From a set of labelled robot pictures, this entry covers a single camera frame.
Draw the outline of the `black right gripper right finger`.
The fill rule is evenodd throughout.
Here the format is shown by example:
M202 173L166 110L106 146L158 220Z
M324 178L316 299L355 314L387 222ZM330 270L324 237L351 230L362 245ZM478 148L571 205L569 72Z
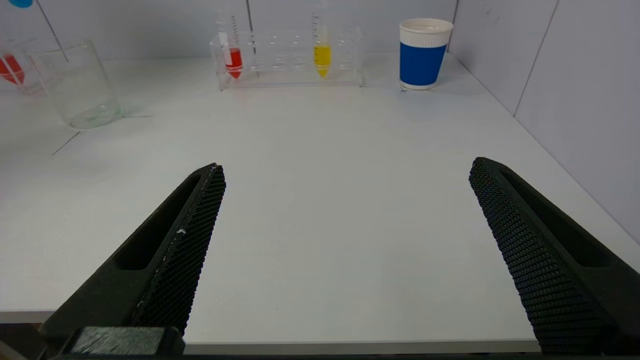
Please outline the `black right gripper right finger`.
M638 354L640 276L504 164L468 177L544 354Z

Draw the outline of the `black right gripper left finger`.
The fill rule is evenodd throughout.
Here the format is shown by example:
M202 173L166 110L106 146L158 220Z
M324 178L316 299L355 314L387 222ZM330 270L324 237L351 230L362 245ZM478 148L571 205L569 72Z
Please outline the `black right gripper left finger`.
M189 174L42 324L61 347L84 327L172 327L183 335L226 193L215 162Z

